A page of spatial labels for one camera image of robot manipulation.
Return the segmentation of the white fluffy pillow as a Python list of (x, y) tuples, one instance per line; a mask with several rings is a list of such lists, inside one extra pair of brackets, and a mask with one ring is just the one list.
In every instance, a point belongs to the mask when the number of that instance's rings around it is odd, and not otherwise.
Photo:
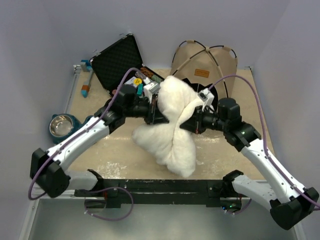
[(204, 101), (187, 83), (169, 75), (160, 83), (157, 106), (169, 123), (142, 124), (132, 132), (135, 144), (156, 158), (159, 165), (183, 178), (196, 169), (196, 145), (192, 133), (181, 129)]

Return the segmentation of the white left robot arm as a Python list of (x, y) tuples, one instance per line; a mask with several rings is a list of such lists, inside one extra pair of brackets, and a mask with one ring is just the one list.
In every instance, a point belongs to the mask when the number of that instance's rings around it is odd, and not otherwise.
[(61, 143), (32, 153), (30, 177), (51, 198), (66, 190), (84, 190), (99, 196), (104, 190), (103, 179), (93, 170), (70, 172), (70, 165), (87, 149), (121, 127), (126, 118), (143, 118), (147, 124), (168, 123), (157, 101), (160, 85), (144, 86), (143, 97), (136, 89), (124, 84), (83, 126)]

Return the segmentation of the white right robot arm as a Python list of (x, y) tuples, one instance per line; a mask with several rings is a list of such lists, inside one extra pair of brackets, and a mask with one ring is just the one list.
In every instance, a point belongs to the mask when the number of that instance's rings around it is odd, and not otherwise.
[(290, 230), (318, 206), (318, 191), (305, 187), (284, 168), (259, 132), (242, 120), (240, 106), (233, 98), (219, 100), (214, 112), (207, 106), (197, 106), (180, 128), (195, 134), (207, 129), (221, 131), (226, 141), (253, 163), (269, 184), (264, 187), (235, 170), (225, 176), (223, 192), (230, 197), (239, 193), (259, 203), (282, 229)]

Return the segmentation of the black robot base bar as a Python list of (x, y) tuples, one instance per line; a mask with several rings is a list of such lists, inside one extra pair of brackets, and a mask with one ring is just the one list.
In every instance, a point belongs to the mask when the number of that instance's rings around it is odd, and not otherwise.
[(104, 179), (90, 191), (76, 190), (76, 197), (105, 200), (107, 208), (138, 205), (205, 205), (237, 212), (245, 204), (244, 195), (236, 193), (230, 183), (223, 180), (178, 179)]

